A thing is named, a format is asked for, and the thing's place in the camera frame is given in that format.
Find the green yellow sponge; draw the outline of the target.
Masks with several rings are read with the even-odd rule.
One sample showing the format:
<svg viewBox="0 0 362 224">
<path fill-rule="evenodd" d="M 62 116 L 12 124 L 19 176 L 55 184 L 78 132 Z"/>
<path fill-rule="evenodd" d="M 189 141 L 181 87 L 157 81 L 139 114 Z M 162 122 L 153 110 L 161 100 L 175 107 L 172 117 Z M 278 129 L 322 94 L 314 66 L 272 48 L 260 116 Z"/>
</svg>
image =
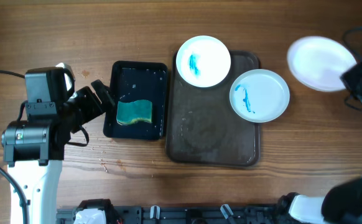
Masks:
<svg viewBox="0 0 362 224">
<path fill-rule="evenodd" d="M 120 125 L 128 126 L 139 122 L 152 123 L 152 102 L 137 100 L 129 103 L 119 102 L 116 121 Z"/>
</svg>

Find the white plate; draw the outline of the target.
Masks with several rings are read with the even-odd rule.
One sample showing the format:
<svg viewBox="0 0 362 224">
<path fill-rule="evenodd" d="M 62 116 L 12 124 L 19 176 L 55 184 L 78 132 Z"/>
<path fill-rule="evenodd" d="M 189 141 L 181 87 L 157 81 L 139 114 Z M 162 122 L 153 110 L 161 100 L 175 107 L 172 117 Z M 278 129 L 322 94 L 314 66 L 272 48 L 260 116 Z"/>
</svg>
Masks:
<svg viewBox="0 0 362 224">
<path fill-rule="evenodd" d="M 287 51 L 291 74 L 303 85 L 323 92 L 345 89 L 341 75 L 356 65 L 356 59 L 340 43 L 320 36 L 302 37 Z"/>
<path fill-rule="evenodd" d="M 181 45 L 175 65 L 179 75 L 188 84 L 208 88 L 226 78 L 231 67 L 231 55 L 220 40 L 199 35 Z"/>
</svg>

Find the pale blue plate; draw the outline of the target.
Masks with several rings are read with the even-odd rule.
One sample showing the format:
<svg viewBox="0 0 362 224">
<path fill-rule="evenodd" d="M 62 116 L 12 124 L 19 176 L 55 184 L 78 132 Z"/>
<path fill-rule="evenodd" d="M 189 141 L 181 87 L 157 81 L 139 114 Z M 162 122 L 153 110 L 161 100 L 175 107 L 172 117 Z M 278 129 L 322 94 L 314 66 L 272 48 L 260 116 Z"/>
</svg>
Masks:
<svg viewBox="0 0 362 224">
<path fill-rule="evenodd" d="M 287 109 L 290 90 L 277 73 L 254 69 L 244 72 L 233 82 L 229 100 L 239 117 L 252 123 L 266 123 Z"/>
</svg>

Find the white plate top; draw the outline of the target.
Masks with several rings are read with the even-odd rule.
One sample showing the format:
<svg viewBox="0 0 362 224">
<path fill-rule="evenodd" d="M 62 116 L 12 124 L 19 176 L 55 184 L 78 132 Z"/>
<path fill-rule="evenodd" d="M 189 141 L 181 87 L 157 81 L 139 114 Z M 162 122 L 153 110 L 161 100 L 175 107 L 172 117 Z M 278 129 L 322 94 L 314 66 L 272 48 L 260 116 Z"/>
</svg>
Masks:
<svg viewBox="0 0 362 224">
<path fill-rule="evenodd" d="M 226 78 L 231 67 L 231 55 L 220 40 L 199 35 L 181 45 L 175 65 L 179 75 L 188 84 L 208 88 Z"/>
</svg>

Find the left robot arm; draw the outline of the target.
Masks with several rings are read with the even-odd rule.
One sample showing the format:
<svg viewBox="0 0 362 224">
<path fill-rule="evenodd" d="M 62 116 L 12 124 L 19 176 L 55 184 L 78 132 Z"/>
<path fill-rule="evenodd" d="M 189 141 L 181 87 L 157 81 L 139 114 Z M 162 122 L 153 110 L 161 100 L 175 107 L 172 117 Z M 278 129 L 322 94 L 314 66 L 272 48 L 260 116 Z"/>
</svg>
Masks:
<svg viewBox="0 0 362 224">
<path fill-rule="evenodd" d="M 110 89 L 100 80 L 75 90 L 67 67 L 28 70 L 27 100 L 21 115 L 1 137 L 4 162 L 14 182 L 11 223 L 55 223 L 57 189 L 65 146 L 71 135 L 87 131 L 83 125 L 114 108 Z"/>
</svg>

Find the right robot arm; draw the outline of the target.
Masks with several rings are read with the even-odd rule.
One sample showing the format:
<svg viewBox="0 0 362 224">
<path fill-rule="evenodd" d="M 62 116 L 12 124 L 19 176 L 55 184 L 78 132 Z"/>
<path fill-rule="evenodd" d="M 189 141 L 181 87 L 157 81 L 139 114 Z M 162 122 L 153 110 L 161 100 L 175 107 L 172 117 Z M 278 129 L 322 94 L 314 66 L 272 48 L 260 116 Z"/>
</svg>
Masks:
<svg viewBox="0 0 362 224">
<path fill-rule="evenodd" d="M 345 103 L 353 98 L 362 104 L 362 62 L 341 80 L 350 91 Z M 285 195 L 275 207 L 274 218 L 281 223 L 362 223 L 362 177 L 332 188 L 324 197 Z"/>
</svg>

